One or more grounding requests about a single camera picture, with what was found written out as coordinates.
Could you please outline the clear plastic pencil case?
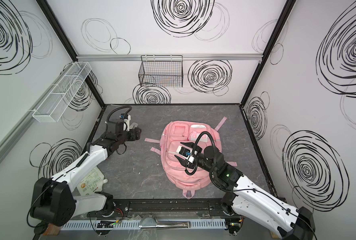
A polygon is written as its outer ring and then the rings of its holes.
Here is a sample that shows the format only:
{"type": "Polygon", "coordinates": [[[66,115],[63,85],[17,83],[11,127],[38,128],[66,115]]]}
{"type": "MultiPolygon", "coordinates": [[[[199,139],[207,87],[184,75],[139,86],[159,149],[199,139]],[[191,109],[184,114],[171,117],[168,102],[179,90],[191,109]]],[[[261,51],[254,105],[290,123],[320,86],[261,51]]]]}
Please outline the clear plastic pencil case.
{"type": "Polygon", "coordinates": [[[130,125],[130,129],[135,129],[135,128],[137,128],[138,127],[138,124],[137,123],[132,123],[131,125],[130,125]]]}

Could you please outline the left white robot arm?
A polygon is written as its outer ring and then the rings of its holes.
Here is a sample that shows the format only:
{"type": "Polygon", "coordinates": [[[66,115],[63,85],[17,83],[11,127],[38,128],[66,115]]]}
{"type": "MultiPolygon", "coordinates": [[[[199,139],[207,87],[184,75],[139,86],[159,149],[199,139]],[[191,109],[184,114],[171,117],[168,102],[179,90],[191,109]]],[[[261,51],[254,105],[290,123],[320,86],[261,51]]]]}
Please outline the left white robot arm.
{"type": "Polygon", "coordinates": [[[27,217],[40,220],[40,227],[48,224],[61,227],[75,216],[91,212],[111,216],[117,210],[111,194],[73,196],[72,192],[91,170],[117,153],[120,146],[140,139],[142,130],[130,124],[131,110],[131,106],[120,106],[111,111],[105,132],[89,143],[76,161],[52,177],[36,181],[27,217]]]}

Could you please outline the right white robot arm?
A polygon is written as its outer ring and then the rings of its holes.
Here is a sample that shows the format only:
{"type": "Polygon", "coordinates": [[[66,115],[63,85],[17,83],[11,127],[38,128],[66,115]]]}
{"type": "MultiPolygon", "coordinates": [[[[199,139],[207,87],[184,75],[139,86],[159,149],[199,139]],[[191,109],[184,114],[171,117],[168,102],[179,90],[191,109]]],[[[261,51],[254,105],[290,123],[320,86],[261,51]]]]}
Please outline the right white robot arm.
{"type": "Polygon", "coordinates": [[[208,172],[212,184],[225,192],[222,205],[226,214],[249,218],[282,240],[317,239],[311,211],[289,205],[254,184],[225,161],[209,132],[200,133],[195,142],[179,143],[175,157],[187,175],[199,168],[208,172]]]}

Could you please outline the pink student backpack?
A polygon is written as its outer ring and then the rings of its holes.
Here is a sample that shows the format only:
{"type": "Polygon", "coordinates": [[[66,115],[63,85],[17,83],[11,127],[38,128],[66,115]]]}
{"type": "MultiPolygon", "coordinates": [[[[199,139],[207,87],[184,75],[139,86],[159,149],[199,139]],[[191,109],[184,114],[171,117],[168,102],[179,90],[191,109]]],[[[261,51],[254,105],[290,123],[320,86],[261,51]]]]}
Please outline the pink student backpack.
{"type": "Polygon", "coordinates": [[[207,131],[211,134],[217,149],[221,151],[222,143],[218,130],[226,120],[224,117],[214,129],[203,123],[174,121],[165,127],[160,140],[145,139],[146,142],[159,144],[160,149],[151,148],[151,151],[161,156],[168,179],[183,191],[186,199],[191,199],[196,190],[211,183],[209,173],[200,167],[193,175],[187,174],[189,170],[195,169],[195,157],[192,155],[195,141],[202,132],[207,131]]]}

